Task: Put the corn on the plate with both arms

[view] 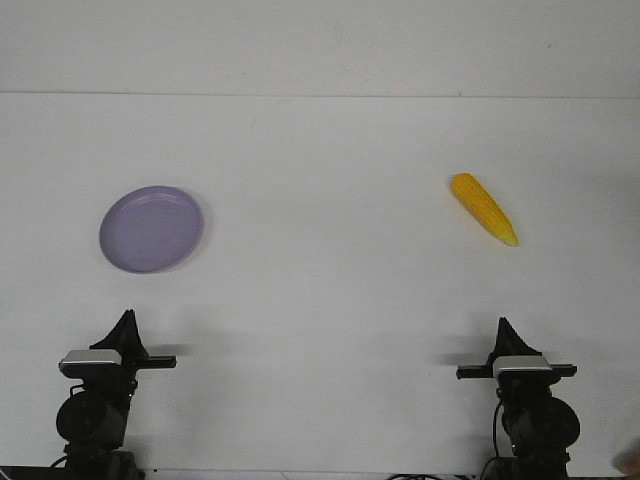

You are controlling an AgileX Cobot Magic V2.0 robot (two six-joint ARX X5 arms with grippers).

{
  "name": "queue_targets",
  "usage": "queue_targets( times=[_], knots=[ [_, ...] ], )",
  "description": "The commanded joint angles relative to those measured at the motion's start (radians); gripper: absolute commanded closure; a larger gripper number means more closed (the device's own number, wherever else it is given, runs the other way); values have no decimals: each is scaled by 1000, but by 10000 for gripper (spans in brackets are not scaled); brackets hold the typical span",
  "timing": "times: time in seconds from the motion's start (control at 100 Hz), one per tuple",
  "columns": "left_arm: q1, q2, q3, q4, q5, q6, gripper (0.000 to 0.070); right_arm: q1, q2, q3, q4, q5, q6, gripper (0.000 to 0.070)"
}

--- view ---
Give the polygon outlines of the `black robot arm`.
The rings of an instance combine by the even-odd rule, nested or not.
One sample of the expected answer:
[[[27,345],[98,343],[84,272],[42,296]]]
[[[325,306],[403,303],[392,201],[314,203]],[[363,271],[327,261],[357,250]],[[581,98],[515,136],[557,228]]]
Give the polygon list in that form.
[[[460,365],[458,379],[493,379],[498,404],[492,420],[494,455],[481,479],[566,479],[568,448],[580,436],[574,409],[551,387],[577,373],[530,347],[507,318],[498,320],[493,350],[481,365]]]
[[[141,370],[173,369],[174,355],[152,356],[141,340],[135,311],[124,311],[102,340],[71,350],[59,362],[60,373],[80,383],[56,416],[66,441],[62,472],[69,479],[144,479],[136,457],[123,449],[131,402]]]

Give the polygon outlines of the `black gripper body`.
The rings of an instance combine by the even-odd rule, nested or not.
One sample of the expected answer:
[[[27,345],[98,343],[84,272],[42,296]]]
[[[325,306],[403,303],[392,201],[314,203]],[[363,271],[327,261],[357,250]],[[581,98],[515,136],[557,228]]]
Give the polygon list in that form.
[[[551,364],[549,367],[507,367],[494,371],[485,365],[460,365],[458,379],[493,379],[498,385],[498,397],[503,400],[531,400],[551,397],[551,387],[562,378],[577,373],[574,364]]]
[[[125,358],[118,369],[102,370],[98,375],[77,379],[88,390],[103,395],[131,395],[137,389],[136,375],[140,370],[173,369],[177,365],[175,356],[149,356],[148,358]]]

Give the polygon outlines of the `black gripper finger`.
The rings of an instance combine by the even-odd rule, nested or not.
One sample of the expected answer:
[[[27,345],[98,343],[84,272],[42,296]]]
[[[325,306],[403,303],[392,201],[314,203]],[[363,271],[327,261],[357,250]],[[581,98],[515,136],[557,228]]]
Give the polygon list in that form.
[[[542,355],[521,338],[507,318],[504,318],[504,350],[509,356]]]
[[[508,355],[508,320],[500,317],[498,320],[498,330],[493,351],[489,354],[488,364],[493,366],[494,362],[503,356]]]
[[[130,319],[130,351],[131,355],[135,358],[148,358],[149,353],[146,350],[138,329],[136,314],[133,309],[129,310],[129,319]]]
[[[113,329],[98,342],[90,346],[91,350],[109,349],[126,350],[129,344],[129,324],[131,320],[131,310],[125,310]]]

